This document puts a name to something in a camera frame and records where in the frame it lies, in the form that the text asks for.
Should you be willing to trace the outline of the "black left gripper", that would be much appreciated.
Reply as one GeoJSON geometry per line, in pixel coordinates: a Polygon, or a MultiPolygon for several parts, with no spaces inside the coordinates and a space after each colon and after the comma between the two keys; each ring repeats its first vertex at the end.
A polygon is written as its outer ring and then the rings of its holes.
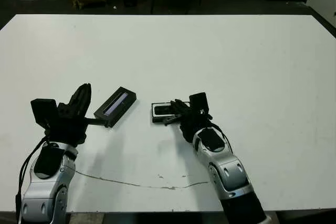
{"type": "Polygon", "coordinates": [[[86,117],[90,102],[91,84],[85,83],[74,92],[68,104],[58,104],[56,116],[45,129],[48,140],[76,147],[85,142],[89,125],[108,127],[107,120],[86,117]]]}

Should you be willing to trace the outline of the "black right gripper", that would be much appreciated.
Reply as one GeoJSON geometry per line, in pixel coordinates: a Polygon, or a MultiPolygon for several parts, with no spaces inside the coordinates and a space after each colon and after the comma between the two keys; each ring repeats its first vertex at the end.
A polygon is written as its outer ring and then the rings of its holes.
{"type": "Polygon", "coordinates": [[[190,106],[179,99],[172,100],[170,104],[171,110],[176,116],[165,120],[164,125],[179,123],[182,135],[188,143],[193,141],[197,131],[210,127],[213,119],[211,115],[189,112],[190,106]]]}

